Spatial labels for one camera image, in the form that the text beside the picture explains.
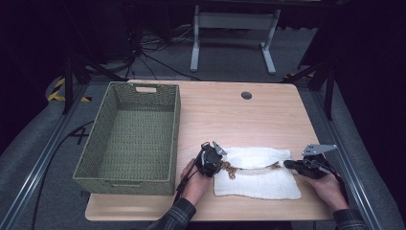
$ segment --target person's arm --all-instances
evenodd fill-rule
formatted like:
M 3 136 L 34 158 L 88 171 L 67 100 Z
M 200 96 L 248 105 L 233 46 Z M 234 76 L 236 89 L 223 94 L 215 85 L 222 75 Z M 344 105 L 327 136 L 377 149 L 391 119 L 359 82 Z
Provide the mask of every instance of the person's arm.
M 319 197 L 332 211 L 338 229 L 366 230 L 370 229 L 362 219 L 358 210 L 351 209 L 340 191 L 340 185 L 333 174 L 328 174 L 320 179 L 312 179 L 300 175 L 313 186 Z
M 192 166 L 193 160 L 183 170 L 181 179 Z M 170 209 L 157 221 L 153 222 L 147 230 L 183 230 L 188 226 L 189 221 L 196 213 L 195 205 L 206 193 L 210 186 L 211 178 L 202 175 L 194 167 L 190 179 L 181 197 L 170 207 Z

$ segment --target gray carpet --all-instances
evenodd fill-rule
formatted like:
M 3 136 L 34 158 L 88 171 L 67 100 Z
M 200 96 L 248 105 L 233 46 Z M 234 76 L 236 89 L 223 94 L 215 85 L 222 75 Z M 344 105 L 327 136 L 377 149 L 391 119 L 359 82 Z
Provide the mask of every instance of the gray carpet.
M 130 68 L 129 79 L 166 79 L 188 80 L 189 77 L 181 73 L 200 78 L 203 81 L 254 81 L 278 82 L 286 74 L 296 73 L 297 65 L 302 58 L 305 48 L 314 36 L 315 31 L 310 30 L 277 30 L 271 45 L 271 55 L 277 69 L 275 76 L 267 73 L 264 60 L 259 49 L 259 42 L 264 33 L 260 32 L 229 32 L 208 31 L 202 35 L 199 69 L 197 73 L 189 71 L 192 43 L 191 37 L 187 40 L 173 44 L 162 51 L 146 53 L 166 65 L 171 66 L 179 73 L 170 70 L 148 57 L 138 58 Z M 120 65 L 110 63 L 108 67 Z M 117 73 L 124 77 L 126 70 Z M 322 144 L 337 144 L 328 127 L 334 127 L 340 142 L 349 159 L 356 169 L 357 176 L 362 178 L 368 201 L 371 203 L 375 218 L 378 221 L 376 229 L 404 229 L 403 221 L 397 211 L 388 189 L 379 177 L 368 153 L 360 140 L 356 128 L 336 87 L 333 98 L 333 122 L 327 122 L 320 112 L 320 102 L 324 90 L 309 92 L 303 87 L 308 80 L 296 82 L 303 99 L 311 123 Z M 60 139 L 70 131 L 87 122 L 94 120 L 102 102 L 103 93 L 107 87 L 108 79 L 104 76 L 94 76 L 84 95 L 91 97 L 90 103 L 78 103 L 74 107 L 72 116 L 66 121 L 65 129 Z M 49 91 L 54 88 L 53 82 Z M 55 128 L 60 122 L 63 102 L 52 101 L 35 117 L 31 123 L 15 138 L 11 145 L 0 157 L 0 219 L 6 216 L 14 199 L 23 186 L 27 175 L 34 167 L 36 159 L 46 148 Z M 86 126 L 85 133 L 89 133 L 92 125 Z M 72 180 L 72 175 L 78 163 L 86 138 L 79 143 L 78 137 L 68 137 L 52 161 L 46 174 L 44 188 L 41 192 L 38 213 L 36 214 L 35 229 L 144 229 L 148 222 L 92 222 L 84 217 L 87 194 Z M 342 173 L 341 161 L 334 154 L 327 155 L 328 160 Z M 27 204 L 18 218 L 15 219 L 13 229 L 31 229 L 34 206 L 38 196 L 39 184 L 35 192 L 27 197 Z M 352 187 L 348 186 L 350 206 L 359 208 L 357 199 L 352 195 Z M 296 229 L 334 229 L 333 221 L 294 221 Z

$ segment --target tabletop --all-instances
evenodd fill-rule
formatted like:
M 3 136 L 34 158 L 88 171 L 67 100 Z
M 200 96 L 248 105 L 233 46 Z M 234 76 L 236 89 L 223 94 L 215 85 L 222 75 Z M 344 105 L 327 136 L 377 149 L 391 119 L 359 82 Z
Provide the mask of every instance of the tabletop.
M 318 144 L 297 88 L 292 84 L 182 80 L 131 80 L 178 84 L 181 116 L 176 186 L 180 173 L 199 153 L 200 145 L 217 141 L 231 147 L 290 150 L 302 159 L 307 144 Z M 252 98 L 243 99 L 249 92 Z M 314 189 L 294 173 L 299 199 L 257 199 L 214 195 L 214 183 L 196 206 L 192 220 L 320 220 L 331 213 Z M 157 220 L 174 195 L 92 194 L 85 211 L 89 220 Z

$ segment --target white cloth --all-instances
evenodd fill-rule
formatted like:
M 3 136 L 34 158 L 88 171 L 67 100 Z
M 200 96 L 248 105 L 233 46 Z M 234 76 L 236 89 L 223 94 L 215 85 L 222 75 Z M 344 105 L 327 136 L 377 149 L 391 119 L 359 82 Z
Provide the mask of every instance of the white cloth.
M 279 169 L 237 170 L 230 179 L 225 170 L 214 176 L 216 196 L 238 195 L 262 199 L 298 199 L 302 194 L 292 172 L 283 166 L 290 160 L 290 150 L 272 148 L 229 148 L 224 161 L 241 169 L 261 169 L 280 161 Z

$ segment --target green wicker basket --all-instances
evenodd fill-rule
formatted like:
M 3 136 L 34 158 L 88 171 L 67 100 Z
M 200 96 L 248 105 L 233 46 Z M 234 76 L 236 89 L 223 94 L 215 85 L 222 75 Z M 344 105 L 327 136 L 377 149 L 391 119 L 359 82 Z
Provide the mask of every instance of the green wicker basket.
M 94 194 L 172 196 L 179 86 L 110 82 L 74 173 Z

